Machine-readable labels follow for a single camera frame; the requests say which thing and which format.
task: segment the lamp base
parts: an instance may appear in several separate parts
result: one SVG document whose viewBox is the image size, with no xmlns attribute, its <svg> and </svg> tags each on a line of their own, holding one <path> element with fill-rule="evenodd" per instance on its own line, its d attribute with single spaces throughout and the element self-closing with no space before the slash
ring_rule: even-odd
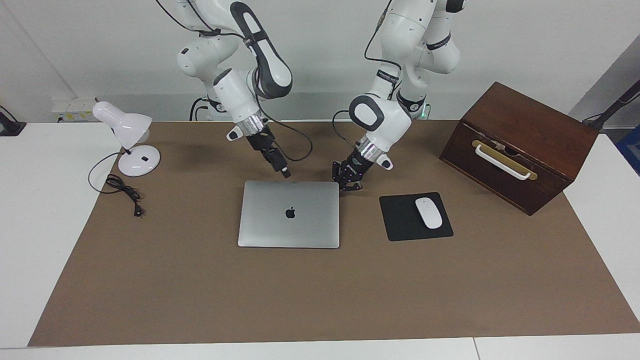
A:
<svg viewBox="0 0 640 360">
<path fill-rule="evenodd" d="M 141 145 L 129 149 L 118 161 L 120 172 L 129 177 L 137 177 L 150 173 L 160 163 L 160 152 L 151 145 Z"/>
</svg>

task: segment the computer mouse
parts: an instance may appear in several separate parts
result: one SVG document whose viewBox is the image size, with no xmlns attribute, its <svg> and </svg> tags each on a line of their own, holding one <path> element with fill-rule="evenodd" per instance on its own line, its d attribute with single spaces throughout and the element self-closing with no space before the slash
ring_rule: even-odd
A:
<svg viewBox="0 0 640 360">
<path fill-rule="evenodd" d="M 415 206 L 422 217 L 424 225 L 429 229 L 438 229 L 442 226 L 442 215 L 435 202 L 428 197 L 416 199 Z"/>
</svg>

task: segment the silver laptop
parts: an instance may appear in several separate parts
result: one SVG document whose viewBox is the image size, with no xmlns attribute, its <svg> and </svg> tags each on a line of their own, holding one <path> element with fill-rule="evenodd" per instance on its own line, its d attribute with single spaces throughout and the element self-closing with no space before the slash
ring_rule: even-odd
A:
<svg viewBox="0 0 640 360">
<path fill-rule="evenodd" d="M 336 249 L 340 245 L 338 184 L 247 181 L 238 245 Z"/>
</svg>

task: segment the mouse pad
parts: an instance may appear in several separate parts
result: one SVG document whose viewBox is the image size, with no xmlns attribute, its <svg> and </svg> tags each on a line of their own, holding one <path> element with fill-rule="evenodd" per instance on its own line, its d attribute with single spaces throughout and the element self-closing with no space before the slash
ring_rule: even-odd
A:
<svg viewBox="0 0 640 360">
<path fill-rule="evenodd" d="M 415 201 L 421 197 L 428 197 L 436 204 L 442 216 L 442 225 L 436 229 L 429 229 L 424 225 Z M 453 229 L 442 198 L 439 193 L 418 193 L 412 195 L 381 196 L 380 208 L 390 241 L 420 240 L 446 238 L 453 236 Z"/>
</svg>

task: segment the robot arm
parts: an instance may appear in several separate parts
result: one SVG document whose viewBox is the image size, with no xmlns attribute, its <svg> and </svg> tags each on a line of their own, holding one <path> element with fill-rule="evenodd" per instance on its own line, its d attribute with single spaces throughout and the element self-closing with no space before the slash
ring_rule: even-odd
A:
<svg viewBox="0 0 640 360">
<path fill-rule="evenodd" d="M 412 118 L 419 116 L 424 104 L 429 72 L 449 74 L 460 62 L 460 50 L 451 39 L 451 17 L 464 4 L 464 0 L 439 1 L 422 41 L 405 63 L 397 100 Z"/>
<path fill-rule="evenodd" d="M 385 10 L 380 27 L 382 65 L 371 89 L 353 99 L 349 105 L 349 117 L 367 132 L 346 160 L 333 163 L 332 178 L 339 183 L 341 190 L 362 189 L 360 180 L 374 163 L 387 170 L 393 168 L 387 152 L 411 126 L 410 109 L 413 105 L 407 106 L 408 100 L 403 102 L 401 99 L 404 97 L 399 94 L 398 101 L 391 100 L 398 87 L 400 74 L 402 72 L 411 83 L 409 90 L 411 87 L 421 89 L 407 91 L 410 93 L 408 96 L 417 97 L 418 100 L 422 96 L 424 102 L 426 81 L 423 78 L 426 77 L 421 69 L 445 71 L 455 68 L 460 60 L 460 52 L 450 41 L 449 13 L 462 10 L 464 2 L 395 0 Z M 432 39 L 438 38 L 443 29 L 447 30 L 447 36 L 432 43 Z M 405 64 L 404 70 L 399 64 Z"/>
<path fill-rule="evenodd" d="M 180 68 L 202 80 L 210 104 L 215 106 L 215 99 L 219 99 L 231 115 L 235 126 L 227 134 L 227 140 L 247 137 L 253 149 L 260 151 L 275 171 L 289 177 L 287 162 L 273 146 L 275 137 L 263 120 L 257 100 L 287 95 L 292 75 L 262 24 L 249 6 L 239 1 L 175 1 L 180 22 L 200 34 L 177 55 Z M 219 68 L 239 47 L 238 38 L 254 55 L 256 68 L 247 71 Z"/>
</svg>

